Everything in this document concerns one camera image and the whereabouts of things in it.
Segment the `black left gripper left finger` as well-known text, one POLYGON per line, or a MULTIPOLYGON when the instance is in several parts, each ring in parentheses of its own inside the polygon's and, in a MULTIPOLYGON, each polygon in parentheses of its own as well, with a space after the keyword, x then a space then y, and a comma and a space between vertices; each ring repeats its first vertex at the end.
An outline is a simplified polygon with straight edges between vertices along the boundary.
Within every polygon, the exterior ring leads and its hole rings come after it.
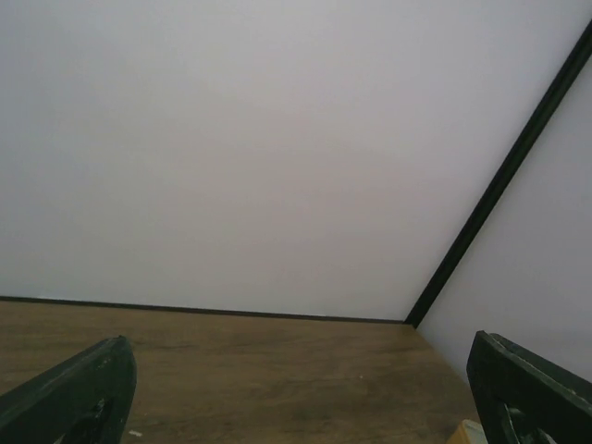
POLYGON ((1 441, 118 443, 136 384, 128 339, 101 340, 1 396, 1 441))

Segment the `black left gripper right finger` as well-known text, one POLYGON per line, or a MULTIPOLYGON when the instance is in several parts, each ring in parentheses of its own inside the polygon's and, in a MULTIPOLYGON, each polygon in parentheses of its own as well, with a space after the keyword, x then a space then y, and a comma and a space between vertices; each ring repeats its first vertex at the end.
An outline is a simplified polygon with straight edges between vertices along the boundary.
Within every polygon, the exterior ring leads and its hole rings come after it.
POLYGON ((589 443, 591 383, 483 330, 466 373, 489 443, 589 443))

